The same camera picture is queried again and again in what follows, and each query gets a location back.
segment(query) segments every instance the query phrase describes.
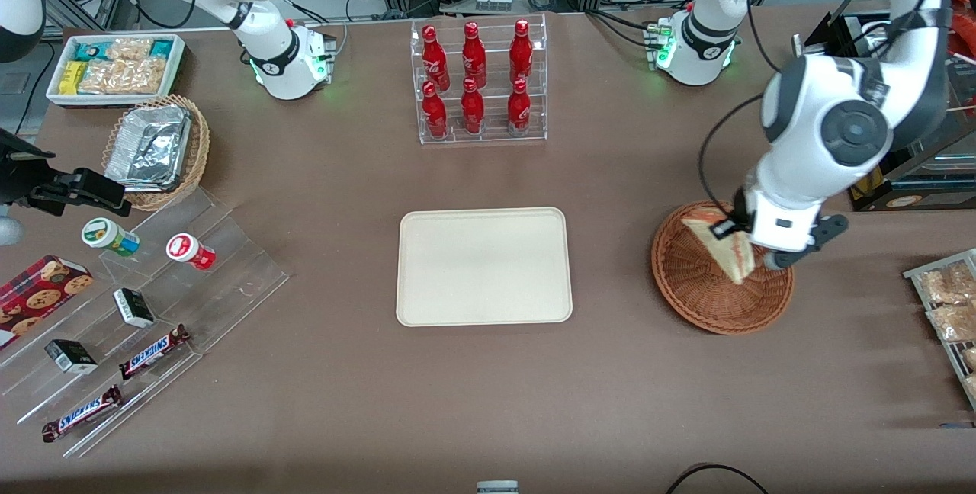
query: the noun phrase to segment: beige tray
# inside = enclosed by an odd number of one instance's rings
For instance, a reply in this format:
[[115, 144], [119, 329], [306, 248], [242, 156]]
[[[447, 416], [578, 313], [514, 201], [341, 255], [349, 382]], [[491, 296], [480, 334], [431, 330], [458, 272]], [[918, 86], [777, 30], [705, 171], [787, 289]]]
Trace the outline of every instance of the beige tray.
[[562, 322], [573, 312], [557, 208], [412, 212], [400, 222], [404, 326]]

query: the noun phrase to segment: coca-cola bottle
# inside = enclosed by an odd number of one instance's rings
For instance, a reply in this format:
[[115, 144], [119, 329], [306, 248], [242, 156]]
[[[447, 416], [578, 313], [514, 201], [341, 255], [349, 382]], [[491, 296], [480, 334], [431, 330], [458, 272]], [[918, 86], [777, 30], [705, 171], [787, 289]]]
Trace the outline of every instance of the coca-cola bottle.
[[525, 87], [525, 79], [518, 77], [512, 84], [512, 95], [509, 96], [509, 133], [515, 137], [525, 136], [529, 130], [532, 99], [525, 93]]
[[447, 108], [444, 101], [437, 95], [437, 88], [430, 81], [424, 81], [421, 87], [424, 92], [424, 101], [421, 108], [424, 109], [424, 118], [428, 125], [430, 137], [435, 140], [443, 140], [447, 137]]
[[464, 95], [461, 96], [461, 111], [464, 112], [464, 129], [471, 136], [481, 133], [485, 120], [485, 101], [478, 91], [474, 77], [464, 80]]
[[436, 84], [437, 91], [447, 91], [451, 87], [451, 77], [447, 74], [447, 54], [437, 42], [437, 30], [433, 25], [421, 29], [424, 36], [424, 70], [429, 81]]
[[528, 80], [532, 74], [532, 42], [529, 40], [529, 22], [525, 19], [515, 22], [515, 39], [512, 39], [512, 48], [509, 49], [509, 61], [512, 64], [509, 71], [512, 84], [518, 77]]
[[478, 24], [473, 21], [464, 23], [464, 49], [461, 50], [464, 60], [464, 76], [473, 77], [478, 88], [488, 84], [488, 66], [485, 60], [485, 45], [478, 36]]

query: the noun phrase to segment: table surface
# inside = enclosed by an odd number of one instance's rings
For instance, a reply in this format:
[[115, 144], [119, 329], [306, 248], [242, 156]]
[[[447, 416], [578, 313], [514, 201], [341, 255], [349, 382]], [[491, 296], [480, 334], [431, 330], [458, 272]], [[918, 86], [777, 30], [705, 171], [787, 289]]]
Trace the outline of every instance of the table surface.
[[[771, 56], [783, 63], [788, 36], [825, 11], [757, 8]], [[212, 130], [203, 185], [294, 277], [80, 460], [0, 405], [0, 491], [470, 492], [517, 479], [527, 494], [662, 492], [718, 462], [774, 493], [972, 492], [976, 431], [937, 428], [971, 414], [901, 271], [976, 246], [973, 213], [853, 216], [796, 266], [777, 323], [698, 330], [654, 286], [649, 244], [703, 197], [705, 133], [770, 71], [744, 31], [716, 82], [683, 87], [590, 18], [547, 20], [550, 139], [490, 148], [418, 144], [409, 22], [353, 26], [334, 83], [294, 102], [255, 84], [230, 32], [185, 33], [182, 94]], [[100, 168], [118, 115], [52, 106], [39, 144], [55, 166]], [[753, 106], [712, 144], [717, 192], [766, 148]], [[568, 321], [397, 322], [405, 213], [532, 206], [567, 219]], [[49, 253], [97, 261], [77, 236], [94, 209], [13, 214], [29, 230], [0, 250], [0, 278]]]

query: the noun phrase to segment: wicker basket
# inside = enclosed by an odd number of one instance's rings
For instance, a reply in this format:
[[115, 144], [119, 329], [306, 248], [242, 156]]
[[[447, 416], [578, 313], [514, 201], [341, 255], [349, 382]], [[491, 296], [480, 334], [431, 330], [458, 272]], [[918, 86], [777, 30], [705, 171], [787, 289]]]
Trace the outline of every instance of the wicker basket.
[[651, 247], [651, 271], [661, 293], [680, 316], [717, 334], [749, 334], [777, 320], [794, 292], [792, 268], [771, 271], [766, 250], [753, 247], [756, 270], [741, 285], [719, 268], [702, 241], [681, 217], [710, 201], [674, 210], [661, 224]]
[[[182, 167], [182, 181], [180, 185], [168, 193], [126, 193], [125, 198], [132, 205], [146, 212], [156, 212], [171, 201], [181, 200], [191, 194], [200, 184], [203, 171], [207, 167], [207, 152], [210, 150], [210, 129], [207, 127], [207, 119], [200, 114], [200, 109], [196, 108], [189, 99], [181, 95], [167, 95], [164, 98], [154, 98], [145, 104], [139, 104], [130, 109], [147, 109], [151, 107], [162, 107], [163, 105], [180, 105], [193, 115], [193, 125], [191, 126], [191, 139], [186, 143], [186, 156], [184, 167]], [[108, 157], [111, 157], [112, 149], [115, 148], [115, 137], [119, 134], [119, 126], [122, 119], [119, 118], [115, 123], [115, 129], [108, 137], [108, 144], [105, 151], [101, 153], [101, 170], [104, 172], [108, 166]]]

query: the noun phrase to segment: white storage box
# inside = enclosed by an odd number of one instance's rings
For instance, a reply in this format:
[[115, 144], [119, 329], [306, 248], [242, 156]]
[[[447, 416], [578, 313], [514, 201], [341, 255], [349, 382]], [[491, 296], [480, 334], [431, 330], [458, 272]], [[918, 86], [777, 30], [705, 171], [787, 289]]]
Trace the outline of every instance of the white storage box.
[[[60, 94], [58, 92], [58, 85], [64, 74], [64, 66], [66, 66], [70, 60], [74, 59], [74, 54], [78, 47], [90, 45], [90, 43], [111, 41], [116, 38], [142, 38], [154, 39], [157, 41], [173, 41], [173, 48], [170, 49], [170, 56], [166, 59], [166, 70], [163, 71], [163, 80], [159, 84], [159, 90], [155, 94], [67, 95]], [[66, 42], [64, 42], [64, 50], [62, 50], [62, 54], [60, 54], [58, 66], [56, 66], [55, 72], [51, 77], [51, 83], [48, 85], [47, 97], [50, 99], [52, 104], [67, 108], [125, 107], [132, 104], [142, 104], [142, 102], [149, 101], [151, 98], [164, 97], [164, 95], [170, 94], [170, 90], [173, 88], [173, 83], [175, 78], [177, 78], [178, 68], [180, 68], [180, 60], [182, 59], [184, 48], [184, 41], [173, 33], [118, 33], [70, 37]]]

